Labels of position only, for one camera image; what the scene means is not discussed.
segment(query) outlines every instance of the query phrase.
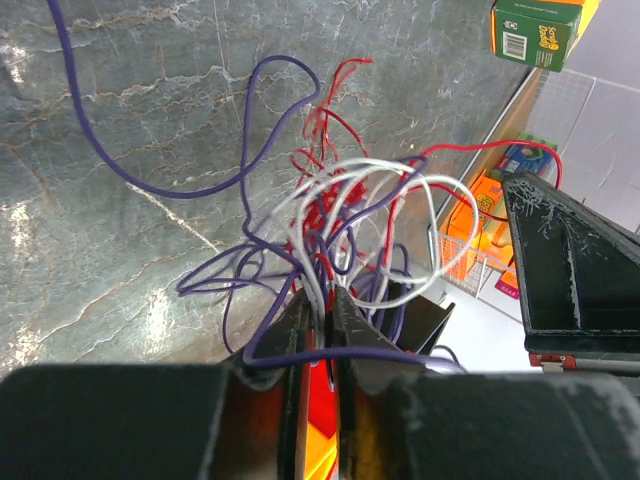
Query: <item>blue package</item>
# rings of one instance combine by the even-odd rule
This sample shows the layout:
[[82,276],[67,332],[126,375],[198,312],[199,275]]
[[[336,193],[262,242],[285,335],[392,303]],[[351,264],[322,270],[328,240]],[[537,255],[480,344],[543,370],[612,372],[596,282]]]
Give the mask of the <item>blue package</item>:
[[[554,150],[557,145],[535,138],[533,135],[518,135],[518,139],[549,145]],[[553,156],[541,148],[526,145],[511,145],[504,153],[497,165],[489,172],[489,177],[502,180],[506,173],[530,172],[538,177],[544,177],[549,169]]]

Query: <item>wire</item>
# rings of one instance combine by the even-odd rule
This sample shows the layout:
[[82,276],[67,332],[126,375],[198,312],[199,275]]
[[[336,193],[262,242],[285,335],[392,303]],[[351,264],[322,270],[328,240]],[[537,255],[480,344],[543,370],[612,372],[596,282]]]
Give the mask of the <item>wire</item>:
[[426,150],[424,150],[422,152],[422,156],[428,157],[434,152],[437,152],[439,150],[453,150],[456,152],[475,152],[478,150],[486,150],[486,149],[497,148],[497,147],[506,147],[511,145],[524,145],[527,147],[539,148],[541,150],[544,150],[547,153],[550,153],[553,159],[555,160],[556,167],[557,167],[555,188],[556,190],[560,189],[560,187],[562,186],[562,176],[564,172],[562,159],[560,158],[560,155],[558,155],[558,152],[556,152],[549,145],[545,145],[544,143],[531,142],[529,140],[520,140],[520,139],[499,140],[497,142],[481,143],[476,145],[455,145],[452,143],[439,143],[437,145],[433,145],[427,148]]
[[450,348],[447,347],[446,345],[436,345],[435,347],[433,347],[431,349],[431,351],[433,352],[434,350],[444,350],[445,352],[447,352],[449,354],[449,356],[451,356],[451,359],[457,363],[458,365],[460,365],[460,360],[458,360],[458,356],[455,354],[455,352]]
[[[288,55],[273,55],[271,57],[265,58],[264,60],[260,61],[256,66],[256,68],[254,69],[253,75],[249,82],[250,87],[253,86],[253,84],[255,84],[255,79],[257,78],[260,71],[267,64],[275,61],[285,61],[285,62],[289,62],[297,65],[302,70],[304,70],[305,73],[307,73],[307,75],[309,75],[309,77],[311,78],[311,80],[315,85],[314,92],[311,95],[303,98],[302,100],[298,100],[296,103],[294,103],[291,107],[287,109],[285,114],[276,123],[275,127],[271,132],[271,135],[269,135],[269,138],[263,145],[258,155],[253,159],[252,162],[246,165],[245,168],[241,168],[240,172],[238,172],[236,175],[229,178],[228,180],[225,180],[224,182],[214,187],[204,188],[202,190],[194,190],[191,192],[176,192],[173,190],[166,190],[163,188],[155,187],[153,185],[149,185],[143,182],[142,180],[134,177],[129,172],[124,170],[116,161],[114,161],[111,158],[111,156],[104,149],[104,147],[102,146],[98,138],[95,136],[93,129],[91,128],[89,119],[87,118],[87,115],[84,111],[84,107],[82,106],[82,94],[80,93],[80,87],[78,85],[78,75],[76,72],[75,59],[73,56],[73,48],[71,46],[71,39],[69,38],[69,34],[67,33],[67,27],[65,25],[62,9],[60,8],[60,5],[58,4],[57,0],[47,0],[47,3],[49,4],[49,9],[51,10],[51,15],[53,17],[53,21],[55,23],[56,30],[58,32],[58,38],[60,40],[60,45],[62,47],[62,55],[64,57],[67,81],[69,83],[69,92],[71,93],[73,108],[75,110],[76,117],[78,118],[78,122],[80,123],[80,127],[82,128],[82,131],[84,132],[85,136],[87,137],[87,140],[89,140],[89,143],[91,143],[91,146],[94,148],[96,153],[98,153],[100,158],[102,158],[102,160],[109,167],[111,167],[111,169],[116,174],[122,177],[125,181],[149,193],[153,193],[156,195],[169,197],[169,198],[192,199],[192,198],[199,198],[199,197],[205,197],[208,195],[213,195],[215,193],[221,192],[231,187],[232,185],[235,185],[240,180],[246,178],[246,176],[258,166],[258,163],[260,162],[260,160],[264,157],[267,151],[272,147],[276,138],[280,135],[280,133],[282,133],[282,130],[284,129],[286,123],[293,116],[293,114],[296,111],[300,110],[304,105],[313,102],[320,94],[320,81],[318,80],[318,77],[316,77],[315,73],[313,73],[313,71],[300,60],[297,60],[293,57],[289,57]],[[248,144],[247,144],[248,142],[246,140],[248,136],[248,121],[250,119],[250,115],[249,115],[250,106],[251,106],[251,95],[248,94],[247,107],[245,108],[245,132],[244,132],[245,141],[243,142],[243,156],[246,156],[246,150],[248,148]]]
[[[319,141],[322,147],[322,157],[318,160],[315,157],[313,150],[296,150],[295,153],[302,154],[306,157],[311,170],[298,164],[295,159],[292,159],[292,163],[294,163],[295,167],[301,172],[303,178],[308,177],[305,180],[300,181],[300,187],[295,190],[293,196],[290,195],[287,197],[287,205],[291,205],[292,203],[295,204],[296,202],[298,203],[295,222],[292,225],[287,225],[284,217],[279,215],[282,213],[282,209],[285,208],[283,204],[281,204],[276,207],[268,217],[261,219],[255,228],[252,228],[251,223],[253,213],[247,195],[246,178],[272,148],[274,142],[282,133],[285,125],[289,122],[294,113],[299,111],[304,105],[313,102],[318,97],[320,92],[320,83],[312,70],[303,62],[286,55],[274,55],[260,61],[256,65],[247,87],[240,171],[218,185],[201,190],[177,192],[163,189],[149,185],[128,173],[109,156],[95,136],[82,105],[82,96],[77,79],[73,49],[66,29],[62,10],[57,0],[47,0],[47,2],[62,46],[62,54],[69,82],[69,90],[71,93],[74,111],[80,126],[87,140],[96,150],[98,155],[116,174],[122,177],[125,181],[149,193],[176,199],[193,199],[207,195],[214,195],[226,188],[229,188],[230,186],[239,184],[241,200],[245,210],[245,219],[242,224],[242,231],[249,241],[247,243],[231,247],[225,252],[222,252],[221,254],[218,254],[212,259],[204,262],[199,267],[196,267],[192,272],[185,275],[185,277],[178,282],[176,287],[180,296],[201,293],[226,293],[228,295],[225,313],[223,315],[223,337],[225,347],[229,351],[232,351],[232,349],[226,336],[226,327],[233,294],[237,290],[248,286],[258,286],[273,293],[276,296],[276,300],[245,348],[243,358],[245,359],[247,366],[278,368],[278,366],[286,366],[298,362],[349,357],[417,363],[427,366],[428,368],[439,368],[455,372],[464,371],[462,368],[454,366],[451,362],[443,359],[421,357],[408,355],[398,351],[370,349],[364,347],[316,350],[313,352],[303,352],[295,355],[269,359],[254,358],[255,350],[262,334],[269,327],[269,324],[273,320],[277,311],[284,306],[287,292],[289,289],[294,288],[294,282],[296,280],[300,281],[307,292],[310,302],[312,303],[314,331],[316,333],[316,337],[320,338],[322,332],[322,329],[320,328],[320,321],[324,319],[325,307],[326,310],[329,311],[332,308],[334,301],[334,281],[339,280],[343,282],[347,278],[355,280],[352,271],[368,266],[367,262],[363,262],[362,260],[363,258],[366,258],[366,254],[359,252],[357,249],[357,235],[355,233],[356,227],[360,225],[364,219],[368,219],[368,217],[373,213],[377,212],[381,208],[386,208],[390,202],[393,202],[396,206],[390,212],[391,228],[387,228],[379,238],[381,244],[383,244],[383,246],[386,244],[385,248],[389,250],[388,245],[393,245],[393,223],[395,217],[399,213],[399,210],[402,208],[402,204],[396,200],[399,195],[404,195],[411,188],[418,186],[422,187],[421,189],[424,190],[426,201],[429,204],[429,213],[433,217],[433,221],[435,221],[430,184],[438,182],[452,185],[455,188],[461,189],[464,194],[469,196],[475,215],[474,219],[477,223],[477,206],[475,206],[475,200],[470,195],[468,189],[466,189],[464,185],[461,186],[459,182],[448,177],[423,175],[421,170],[426,166],[424,158],[413,158],[414,160],[421,160],[420,165],[417,167],[414,167],[413,165],[405,165],[402,161],[391,162],[388,160],[368,158],[337,162],[339,159],[338,151],[328,135],[329,117],[333,117],[338,120],[343,127],[353,135],[365,155],[368,155],[362,138],[358,135],[355,129],[353,129],[344,119],[342,119],[342,117],[331,111],[328,107],[340,86],[356,70],[357,65],[349,67],[347,67],[347,65],[352,63],[371,63],[371,59],[349,59],[348,61],[343,62],[334,75],[329,97],[325,102],[323,102],[323,104],[321,104],[320,107],[315,109],[315,112],[311,116],[312,118],[315,118],[316,121],[316,125],[313,128],[313,134],[314,136],[318,135],[318,133],[320,134]],[[301,68],[307,75],[309,75],[315,89],[309,96],[296,101],[285,111],[283,116],[277,121],[271,134],[258,154],[253,157],[253,159],[249,160],[249,136],[255,86],[262,69],[267,64],[274,61],[286,61]],[[523,141],[521,144],[532,144],[532,142]],[[333,151],[337,162],[330,168],[326,167],[323,163],[326,150],[325,145]],[[561,177],[561,163],[558,165],[558,173]],[[313,169],[315,168],[320,170],[320,174],[313,173]],[[349,171],[350,168],[356,168],[356,171]],[[393,189],[391,193],[383,196],[383,198],[377,202],[372,203],[368,199],[364,202],[364,205],[362,205],[362,200],[367,192],[363,182],[370,174],[382,171],[392,172],[393,176],[398,175],[400,177],[398,186]],[[347,180],[351,181],[348,185],[345,185]],[[282,245],[268,242],[260,236],[260,232],[265,229],[268,220],[274,221],[277,225],[280,225],[283,228],[289,239],[288,244]],[[309,242],[305,244],[305,234],[311,231],[310,227],[317,227],[317,231],[321,232],[320,236],[314,234],[315,237],[313,238],[315,238],[315,240],[312,242],[314,245],[313,248],[309,248]],[[338,266],[338,254],[339,252],[342,252],[345,240],[348,242],[348,247],[346,247],[346,256],[349,256],[350,258],[346,259],[344,267],[336,268]],[[386,283],[389,279],[394,278],[398,278],[403,283],[403,288],[406,290],[406,293],[401,295],[401,298],[391,301],[364,302],[362,300],[357,300],[361,306],[370,309],[369,314],[372,314],[375,309],[393,308],[394,306],[400,306],[401,308],[398,312],[402,312],[402,308],[404,308],[407,301],[413,298],[413,296],[418,295],[422,291],[421,289],[426,288],[433,281],[435,275],[441,274],[442,271],[446,271],[447,269],[445,266],[442,270],[435,272],[434,276],[431,277],[425,276],[421,278],[412,278],[408,271],[408,252],[406,252],[404,247],[402,247],[401,250],[405,259],[405,268],[403,270],[387,268],[379,269],[379,271],[373,276],[372,281],[378,284],[380,288],[373,288],[373,293],[371,295],[374,295],[374,297],[371,298],[374,298],[375,300],[381,296],[384,297],[385,295],[388,295]],[[265,252],[271,252],[292,265],[292,270],[290,273],[286,274],[284,285],[279,292],[265,283],[268,279],[279,279],[282,278],[283,275],[281,273],[271,275],[264,273],[266,261]],[[379,250],[377,253],[379,256],[383,255],[383,250]],[[453,263],[457,262],[457,260],[458,258],[454,257]],[[245,275],[244,272],[248,266],[252,266],[255,270],[252,273]],[[229,269],[232,269],[233,271],[232,276],[229,278],[221,277],[222,273]],[[214,272],[206,275],[206,272],[209,270],[213,270]],[[358,297],[355,288],[352,288],[351,285],[347,286],[351,294],[354,297]],[[394,335],[397,333],[397,330],[401,329],[403,315],[398,312],[396,312],[393,322]],[[316,346],[318,347],[321,345],[322,342],[320,341]]]
[[294,281],[294,273],[292,273],[284,283],[284,286],[280,290],[276,301],[273,303],[262,322],[256,329],[245,349],[242,353],[242,359],[246,366],[260,369],[275,369],[286,368],[292,365],[299,365],[301,363],[312,363],[320,360],[336,360],[343,358],[360,358],[370,360],[391,361],[399,363],[408,363],[414,365],[421,365],[434,371],[444,370],[446,373],[466,373],[466,370],[460,365],[437,357],[427,357],[422,355],[414,355],[404,353],[399,350],[390,350],[383,348],[369,348],[369,347],[332,347],[324,348],[322,350],[305,351],[299,353],[290,353],[287,355],[277,355],[268,358],[255,358],[255,353],[260,339],[269,328],[269,325],[273,321],[276,313],[280,309],[287,292],[291,288]]

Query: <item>floor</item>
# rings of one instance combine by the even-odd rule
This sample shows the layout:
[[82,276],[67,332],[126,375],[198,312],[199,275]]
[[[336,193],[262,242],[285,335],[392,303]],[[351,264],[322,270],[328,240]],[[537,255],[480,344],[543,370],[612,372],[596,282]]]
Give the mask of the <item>floor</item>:
[[[372,56],[336,109],[379,157],[483,138],[524,69],[489,52],[491,0],[116,0],[61,2],[84,105],[98,138],[129,172],[177,190],[238,168],[245,86],[255,63],[287,53],[323,84],[352,56]],[[250,148],[310,84],[293,67],[258,82]],[[250,181],[267,212],[295,182],[293,120]],[[346,135],[345,155],[357,150]],[[456,174],[467,157],[434,158]],[[211,361],[225,355],[219,298],[179,299],[186,272],[241,241],[237,190],[168,200],[114,175],[71,109],[46,3],[10,0],[0,19],[0,376],[33,362]],[[414,212],[412,228],[424,233]],[[426,242],[406,227],[414,256]],[[239,347],[264,311],[238,296]]]

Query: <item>red component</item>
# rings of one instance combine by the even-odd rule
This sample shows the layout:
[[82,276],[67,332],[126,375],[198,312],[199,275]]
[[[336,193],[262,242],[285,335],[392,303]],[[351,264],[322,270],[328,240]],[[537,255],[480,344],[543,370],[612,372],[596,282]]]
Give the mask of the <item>red component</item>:
[[566,370],[576,370],[576,357],[573,355],[529,354],[529,363],[532,367],[541,367],[543,363],[559,363]]
[[322,360],[311,367],[309,422],[327,438],[336,433],[337,408],[335,393],[329,389],[327,362]]

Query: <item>barcode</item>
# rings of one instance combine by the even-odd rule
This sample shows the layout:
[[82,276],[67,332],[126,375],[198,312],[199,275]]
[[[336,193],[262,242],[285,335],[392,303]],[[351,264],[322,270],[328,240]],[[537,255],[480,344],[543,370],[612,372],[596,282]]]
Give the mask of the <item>barcode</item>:
[[502,54],[518,60],[525,60],[527,57],[527,37],[502,32]]

